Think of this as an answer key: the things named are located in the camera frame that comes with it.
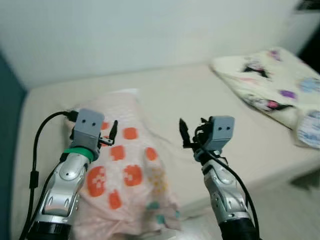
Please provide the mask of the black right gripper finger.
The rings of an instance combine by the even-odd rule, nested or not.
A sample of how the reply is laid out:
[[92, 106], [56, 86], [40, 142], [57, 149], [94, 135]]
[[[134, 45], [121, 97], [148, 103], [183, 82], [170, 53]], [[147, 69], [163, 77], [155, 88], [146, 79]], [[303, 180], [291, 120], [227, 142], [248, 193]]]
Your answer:
[[190, 139], [189, 128], [182, 118], [179, 119], [179, 133], [182, 138], [182, 147], [184, 149], [191, 149], [192, 142]]

